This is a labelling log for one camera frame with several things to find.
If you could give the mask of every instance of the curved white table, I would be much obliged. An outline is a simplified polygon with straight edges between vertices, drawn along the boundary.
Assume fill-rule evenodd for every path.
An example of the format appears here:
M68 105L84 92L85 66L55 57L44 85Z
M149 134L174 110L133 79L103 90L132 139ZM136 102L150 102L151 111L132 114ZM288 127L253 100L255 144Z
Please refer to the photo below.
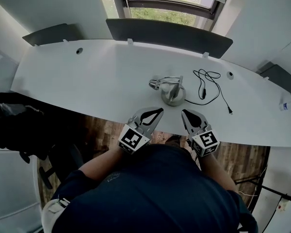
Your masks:
M78 48L83 52L76 54ZM220 96L206 106L184 103L169 107L148 81L154 76L183 75L187 99L199 101L193 69L222 74L218 80L233 115ZM234 80L226 73L231 71ZM217 94L207 82L205 102ZM139 109L159 106L164 116L157 130L186 135L181 110L201 112L221 141L291 147L291 110L280 111L291 95L258 74L232 63L175 48L114 40L82 40L30 47L11 90L68 110L125 123Z

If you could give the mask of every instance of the plastic bottle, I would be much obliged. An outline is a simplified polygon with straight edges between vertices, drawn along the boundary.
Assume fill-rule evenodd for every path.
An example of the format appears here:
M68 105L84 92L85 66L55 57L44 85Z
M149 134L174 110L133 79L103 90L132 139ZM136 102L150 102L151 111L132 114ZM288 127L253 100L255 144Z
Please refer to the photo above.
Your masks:
M291 102L288 103L281 103L279 105L281 111L291 110Z

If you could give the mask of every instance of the hardwood floor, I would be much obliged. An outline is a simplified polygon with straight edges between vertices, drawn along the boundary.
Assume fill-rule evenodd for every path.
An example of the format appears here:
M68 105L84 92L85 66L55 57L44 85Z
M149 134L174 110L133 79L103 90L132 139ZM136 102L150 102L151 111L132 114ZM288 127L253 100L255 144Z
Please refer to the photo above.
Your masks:
M117 140L122 131L123 124L106 121L103 119L81 115L78 120L78 132L80 140L76 143L85 162L95 158L105 151L117 146ZM151 143L165 143L171 134L155 131ZM186 143L186 137L181 137L181 147L186 148L195 159L195 152ZM233 180L252 178L263 172L265 157L268 156L268 147L250 146L233 143L221 142L219 149L215 152L215 157L232 177ZM43 166L48 170L51 165L47 160L38 162L38 167ZM48 190L39 179L39 190L42 206L44 206L52 197L60 182L56 175L49 178L53 189ZM245 194L253 195L255 185L251 183L242 183L238 185L239 191ZM252 197L240 194L243 201L249 206Z

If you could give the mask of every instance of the sleeve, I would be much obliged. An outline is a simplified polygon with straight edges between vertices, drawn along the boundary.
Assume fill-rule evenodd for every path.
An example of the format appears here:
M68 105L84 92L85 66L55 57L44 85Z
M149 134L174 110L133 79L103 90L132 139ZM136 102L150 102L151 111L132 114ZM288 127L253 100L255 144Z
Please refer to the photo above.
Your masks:
M239 211L239 222L242 225L242 227L238 229L238 231L248 233L258 233L257 222L249 212L241 196L233 191L228 192L233 197Z
M98 185L98 182L86 177L82 171L75 170L59 185L52 200L65 198L71 201L75 197L95 189Z

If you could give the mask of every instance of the black cable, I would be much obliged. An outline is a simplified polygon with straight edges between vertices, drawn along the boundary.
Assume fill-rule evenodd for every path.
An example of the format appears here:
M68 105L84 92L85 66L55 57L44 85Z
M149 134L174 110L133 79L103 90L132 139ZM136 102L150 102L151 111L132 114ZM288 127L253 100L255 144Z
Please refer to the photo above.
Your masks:
M212 71L206 72L204 69L200 69L200 70L198 70L198 71L193 70L193 73L194 73L194 75L195 75L196 77L198 77L199 80L200 80L200 85L199 85L199 88L198 88L198 96L199 96L199 98L200 98L201 100L205 99L205 97L202 98L202 97L200 96L200 89L201 89L201 87L202 87L202 83L204 83L204 90L203 90L203 93L206 95L206 82L205 82L205 81L200 77L200 75L204 75L205 78L206 78L207 80L209 80L209 81L215 83L215 85L216 85L217 88L218 88L218 95L216 95L212 100L210 100L209 102L204 103L204 104L195 103L195 102L189 101L189 100L187 100L187 99L186 99L185 101L187 101L187 102L189 102L189 103L192 103L192 104L196 104L196 105L207 105L207 104L211 103L212 101L214 101L215 99L217 99L218 96L220 96L220 94L221 94L221 96L222 96L224 102L225 102L226 105L227 105L228 112L232 115L232 114L233 114L233 111L230 109L230 107L229 107L227 101L225 100L225 98L224 98L224 96L223 96L223 93L222 93L222 89L221 89L221 87L219 86L219 84L218 84L216 81L214 81L215 79L219 79L219 78L221 77L221 74L218 73L218 72L212 72Z

